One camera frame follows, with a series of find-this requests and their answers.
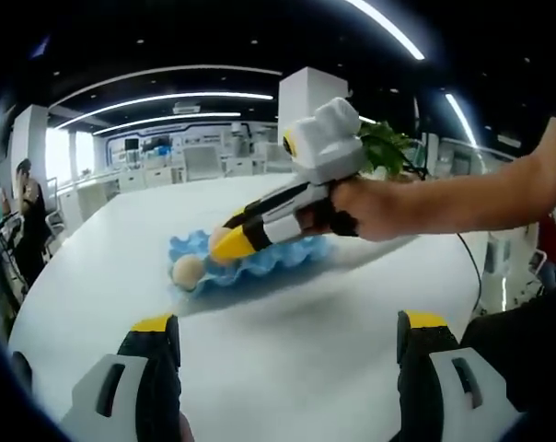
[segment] blue plastic tray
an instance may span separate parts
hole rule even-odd
[[[330,245],[325,238],[310,237],[287,244],[275,244],[229,266],[220,266],[215,264],[208,256],[209,236],[204,231],[197,230],[192,232],[187,239],[173,237],[169,240],[170,278],[174,262],[187,254],[197,255],[201,258],[206,270],[206,274],[194,290],[188,292],[177,287],[179,291],[197,296],[207,286],[227,287],[234,285],[244,273],[264,276],[281,267],[293,268],[305,262],[320,261],[330,252]]]

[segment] egg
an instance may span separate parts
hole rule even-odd
[[[214,246],[216,246],[218,244],[218,242],[221,239],[223,239],[225,237],[225,235],[227,233],[229,233],[230,231],[231,231],[231,229],[227,228],[227,227],[215,227],[214,228],[213,233],[208,238],[208,251],[209,251],[209,253],[212,253],[212,251],[214,249]],[[213,258],[212,254],[211,254],[211,259],[219,265],[229,265],[229,264],[231,264],[231,262],[233,262],[233,261],[217,261]]]
[[[175,285],[191,291],[194,290],[204,274],[204,263],[198,256],[184,255],[174,263],[171,278]]]

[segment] black strap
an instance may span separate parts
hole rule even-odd
[[[315,203],[313,212],[316,225],[327,225],[333,233],[341,237],[358,236],[358,220],[345,211],[337,211],[330,198]]]

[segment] white tabletop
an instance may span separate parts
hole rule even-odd
[[[69,238],[31,288],[10,349],[60,419],[76,382],[139,320],[180,316],[182,410],[198,441],[385,440],[399,429],[397,312],[443,315],[458,336],[478,293],[456,236],[374,244],[329,236],[326,262],[207,300],[168,280],[168,240],[223,223],[288,175],[122,194]],[[486,233],[465,236],[480,268]],[[249,302],[238,302],[248,299]]]

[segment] white pillar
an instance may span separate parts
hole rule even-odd
[[[437,166],[437,154],[440,146],[440,137],[436,134],[423,134],[423,142],[427,144],[427,170],[430,174],[435,174],[435,167]]]
[[[28,106],[14,120],[10,166],[12,188],[16,189],[17,165],[25,158],[30,160],[30,175],[47,193],[47,170],[45,168],[45,136],[47,134],[47,108],[36,104]]]
[[[69,169],[72,172],[72,181],[77,181],[77,145],[75,139],[75,132],[69,131]]]
[[[106,138],[94,136],[94,173],[106,170]]]
[[[310,117],[316,108],[336,97],[348,96],[348,82],[306,67],[280,82],[278,97],[278,143],[293,122]]]

